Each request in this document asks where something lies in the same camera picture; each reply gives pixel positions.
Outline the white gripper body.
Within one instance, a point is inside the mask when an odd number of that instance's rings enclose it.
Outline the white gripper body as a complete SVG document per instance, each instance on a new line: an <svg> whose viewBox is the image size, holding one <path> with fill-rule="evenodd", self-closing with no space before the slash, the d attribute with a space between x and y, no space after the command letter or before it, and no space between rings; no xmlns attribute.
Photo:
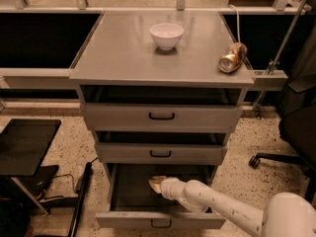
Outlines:
<svg viewBox="0 0 316 237"><path fill-rule="evenodd" d="M167 178L160 184L161 194L169 200L179 199L183 196L186 183L177 178Z"/></svg>

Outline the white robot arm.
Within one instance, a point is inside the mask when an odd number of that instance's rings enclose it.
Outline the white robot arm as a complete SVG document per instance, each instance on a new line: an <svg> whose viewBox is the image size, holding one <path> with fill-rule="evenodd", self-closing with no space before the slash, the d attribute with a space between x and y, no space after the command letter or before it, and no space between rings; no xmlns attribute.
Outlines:
<svg viewBox="0 0 316 237"><path fill-rule="evenodd" d="M215 209L252 237L316 237L316 210L296 194L279 193L261 210L197 180L183 182L174 177L154 176L149 185L163 198L176 200L190 212Z"/></svg>

